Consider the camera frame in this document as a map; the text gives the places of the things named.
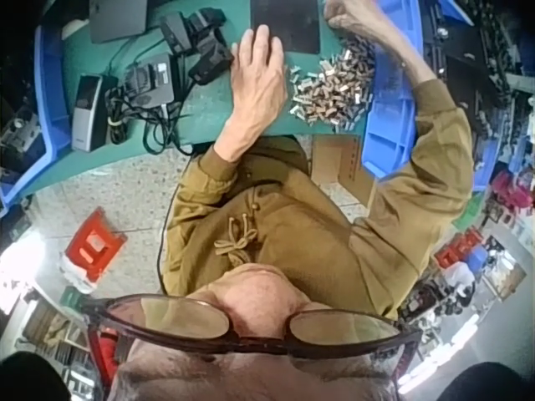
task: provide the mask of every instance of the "hand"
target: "hand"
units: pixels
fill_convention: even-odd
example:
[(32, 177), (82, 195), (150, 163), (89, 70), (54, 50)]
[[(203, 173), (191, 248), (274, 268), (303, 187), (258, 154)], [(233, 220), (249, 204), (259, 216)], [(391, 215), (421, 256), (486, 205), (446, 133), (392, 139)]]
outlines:
[(239, 160), (254, 145), (288, 98), (283, 44), (279, 38), (270, 41), (266, 25), (258, 28), (256, 37), (248, 29), (240, 45), (232, 45), (232, 55), (234, 110), (214, 144), (216, 153), (231, 162)]
[(394, 27), (377, 0), (327, 0), (325, 19), (332, 28), (378, 39)]

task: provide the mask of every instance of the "green workbench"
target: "green workbench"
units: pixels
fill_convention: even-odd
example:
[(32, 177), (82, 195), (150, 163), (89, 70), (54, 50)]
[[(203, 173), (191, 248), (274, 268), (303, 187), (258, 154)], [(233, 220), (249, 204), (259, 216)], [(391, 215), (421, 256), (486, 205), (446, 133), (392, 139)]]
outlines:
[[(239, 41), (247, 28), (251, 26), (251, 11), (249, 0), (177, 0), (168, 3), (155, 10), (149, 16), (149, 27), (158, 25), (160, 17), (169, 13), (181, 11), (186, 16), (199, 8), (220, 8), (227, 15), (222, 32), (227, 42)], [(320, 16), (320, 43), (321, 54), (311, 55), (303, 53), (287, 53), (287, 65), (298, 65), (303, 71), (318, 71), (318, 62), (321, 57), (327, 58), (341, 51), (341, 46), (335, 33), (329, 28), (323, 19), (323, 4), (318, 0)], [(146, 35), (139, 37), (126, 52), (122, 53), (115, 62), (114, 75), (122, 77), (125, 68), (132, 63), (135, 56), (152, 44), (162, 39), (161, 31), (155, 29)], [(117, 40), (110, 43), (94, 44), (89, 38), (89, 26), (68, 37), (64, 41), (64, 89), (67, 99), (68, 110), (72, 113), (74, 99), (78, 88), (81, 74), (102, 74), (117, 50), (125, 42)], [(169, 53), (169, 47), (162, 43), (154, 48), (143, 58), (157, 53)], [(188, 59), (193, 65), (197, 56)], [(303, 121), (295, 119), (288, 114), (289, 101), (286, 109), (279, 119), (267, 130), (266, 135), (314, 135), (329, 134), (331, 129), (325, 124), (316, 124), (309, 127)], [(181, 143), (197, 144), (213, 141), (219, 135), (223, 124), (232, 111), (232, 94), (228, 74), (224, 74), (211, 84), (196, 86), (187, 99), (183, 115), (178, 124)], [(354, 129), (356, 135), (364, 133), (365, 119), (357, 124)], [(144, 124), (133, 122), (129, 127), (129, 139), (122, 145), (106, 145), (91, 153), (72, 151), (52, 165), (40, 175), (25, 194), (34, 193), (45, 186), (66, 180), (73, 175), (91, 170), (101, 165), (106, 165), (132, 156), (143, 155), (145, 148), (141, 142)]]

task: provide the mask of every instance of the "eyeglass lens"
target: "eyeglass lens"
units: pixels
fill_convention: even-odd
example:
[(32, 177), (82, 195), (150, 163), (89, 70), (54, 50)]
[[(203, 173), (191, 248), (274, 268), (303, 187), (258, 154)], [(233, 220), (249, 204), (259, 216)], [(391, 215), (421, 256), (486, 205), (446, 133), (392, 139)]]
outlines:
[(190, 298), (131, 298), (111, 306), (108, 313), (127, 325), (183, 338), (219, 338), (230, 327), (224, 312)]

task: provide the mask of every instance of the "cardboard box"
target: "cardboard box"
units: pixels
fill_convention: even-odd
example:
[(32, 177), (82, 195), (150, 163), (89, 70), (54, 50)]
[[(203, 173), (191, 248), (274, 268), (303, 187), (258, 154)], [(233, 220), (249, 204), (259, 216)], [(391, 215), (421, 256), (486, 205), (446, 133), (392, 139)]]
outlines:
[(316, 135), (312, 148), (312, 179), (317, 184), (339, 182), (369, 209), (377, 179), (361, 163), (362, 145), (352, 135)]

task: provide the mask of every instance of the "blue plastic bin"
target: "blue plastic bin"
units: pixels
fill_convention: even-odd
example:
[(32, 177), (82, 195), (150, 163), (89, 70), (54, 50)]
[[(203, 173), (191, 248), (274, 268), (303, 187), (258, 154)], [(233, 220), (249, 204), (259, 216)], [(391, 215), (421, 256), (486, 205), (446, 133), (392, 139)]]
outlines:
[(522, 169), (522, 162), (524, 161), (524, 154), (526, 153), (526, 145), (529, 141), (527, 135), (523, 136), (518, 142), (518, 146), (515, 148), (515, 153), (509, 162), (508, 169), (512, 173), (519, 173)]
[(474, 274), (479, 273), (485, 266), (488, 258), (488, 252), (483, 245), (475, 246), (471, 252), (462, 260), (468, 265), (470, 271)]
[(0, 199), (6, 211), (19, 201), (22, 190), (70, 146), (71, 129), (62, 78), (61, 29), (38, 27), (35, 31), (34, 74), (39, 123), (45, 153), (13, 185), (0, 182)]
[(457, 21), (461, 21), (463, 23), (467, 23), (470, 26), (474, 26), (474, 22), (471, 20), (470, 17), (468, 17), (468, 14), (465, 13), (465, 11), (459, 7), (459, 5), (455, 2), (455, 0), (440, 0), (442, 13), (446, 17), (454, 18)]
[[(380, 0), (381, 8), (422, 54), (418, 0)], [(362, 163), (378, 178), (410, 158), (415, 143), (415, 101), (401, 67), (380, 46), (375, 55), (374, 102), (368, 114)]]
[(500, 153), (500, 140), (486, 140), (483, 150), (484, 166), (474, 173), (474, 192), (486, 190)]

